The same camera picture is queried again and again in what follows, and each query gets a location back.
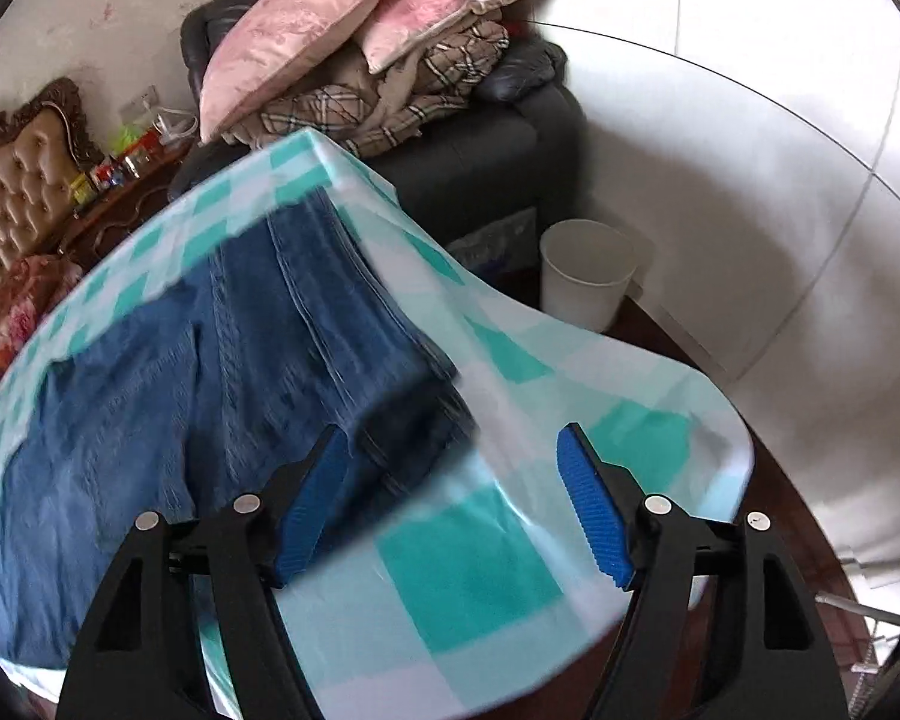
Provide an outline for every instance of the metal screw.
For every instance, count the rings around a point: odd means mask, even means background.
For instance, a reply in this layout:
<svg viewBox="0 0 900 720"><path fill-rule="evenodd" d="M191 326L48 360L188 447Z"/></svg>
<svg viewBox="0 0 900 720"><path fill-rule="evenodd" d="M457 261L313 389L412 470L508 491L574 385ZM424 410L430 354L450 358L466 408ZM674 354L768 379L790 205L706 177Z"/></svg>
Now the metal screw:
<svg viewBox="0 0 900 720"><path fill-rule="evenodd" d="M260 508L260 499L253 493L241 495L233 502L233 511L237 514L252 514Z"/></svg>
<svg viewBox="0 0 900 720"><path fill-rule="evenodd" d="M160 515L157 512L143 512L136 518L134 525L138 531L149 531L157 526L160 522Z"/></svg>
<svg viewBox="0 0 900 720"><path fill-rule="evenodd" d="M674 507L674 505L662 495L650 495L650 497L643 502L643 505L647 507L648 512L652 512L653 514L669 514L670 509Z"/></svg>
<svg viewBox="0 0 900 720"><path fill-rule="evenodd" d="M750 512L746 516L746 523L754 529L754 531L769 531L770 517L763 512Z"/></svg>

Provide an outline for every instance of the white wall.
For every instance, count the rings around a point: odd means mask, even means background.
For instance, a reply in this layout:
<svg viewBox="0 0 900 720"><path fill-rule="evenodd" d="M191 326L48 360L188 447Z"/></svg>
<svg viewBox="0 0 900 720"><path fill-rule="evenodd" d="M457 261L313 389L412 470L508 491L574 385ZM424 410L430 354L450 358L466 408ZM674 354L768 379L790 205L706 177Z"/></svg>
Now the white wall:
<svg viewBox="0 0 900 720"><path fill-rule="evenodd" d="M0 20L0 109L69 76L91 136L105 146L119 110L151 84L170 107L194 109L179 29L208 0L14 0Z"/></svg>
<svg viewBox="0 0 900 720"><path fill-rule="evenodd" d="M584 213L641 302L900 610L900 15L889 0L533 0Z"/></svg>

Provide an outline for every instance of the black leather sofa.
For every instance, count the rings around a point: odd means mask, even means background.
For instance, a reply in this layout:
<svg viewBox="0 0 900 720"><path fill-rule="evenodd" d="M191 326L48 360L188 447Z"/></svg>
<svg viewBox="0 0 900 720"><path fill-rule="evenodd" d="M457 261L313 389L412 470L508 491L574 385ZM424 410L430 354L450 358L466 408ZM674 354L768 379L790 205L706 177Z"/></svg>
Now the black leather sofa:
<svg viewBox="0 0 900 720"><path fill-rule="evenodd" d="M180 47L197 100L210 56L256 1L212 1L184 20ZM549 47L547 55L562 52ZM572 212L580 179L583 113L560 83L562 61L541 68L547 60L538 52L538 61L515 67L516 57L511 49L495 74L549 70L556 77L515 103L474 100L470 109L425 125L421 137L367 161L396 187L404 210L442 245L527 208L538 212L538 235ZM246 146L222 141L193 149L170 186L170 198L245 154Z"/></svg>

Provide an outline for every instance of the blue denim jeans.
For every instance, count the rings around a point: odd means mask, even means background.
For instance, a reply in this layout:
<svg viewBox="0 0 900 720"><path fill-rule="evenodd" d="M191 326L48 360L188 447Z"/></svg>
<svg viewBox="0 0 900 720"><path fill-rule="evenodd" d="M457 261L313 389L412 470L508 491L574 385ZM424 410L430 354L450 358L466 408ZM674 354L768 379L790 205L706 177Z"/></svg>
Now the blue denim jeans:
<svg viewBox="0 0 900 720"><path fill-rule="evenodd" d="M451 362L400 313L322 191L225 242L47 374L0 502L0 655L63 668L139 512L215 512L346 433L285 564L381 517L471 428Z"/></svg>

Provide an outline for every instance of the wooden nightstand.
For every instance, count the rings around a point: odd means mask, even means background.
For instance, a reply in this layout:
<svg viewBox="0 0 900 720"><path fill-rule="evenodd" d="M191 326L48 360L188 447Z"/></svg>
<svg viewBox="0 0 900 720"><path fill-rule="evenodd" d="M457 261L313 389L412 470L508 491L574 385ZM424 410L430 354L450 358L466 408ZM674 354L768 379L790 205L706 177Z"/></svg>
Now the wooden nightstand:
<svg viewBox="0 0 900 720"><path fill-rule="evenodd" d="M192 141L168 148L140 178L112 189L82 215L74 213L61 228L55 250L84 269L93 269L145 221L168 204L167 190Z"/></svg>

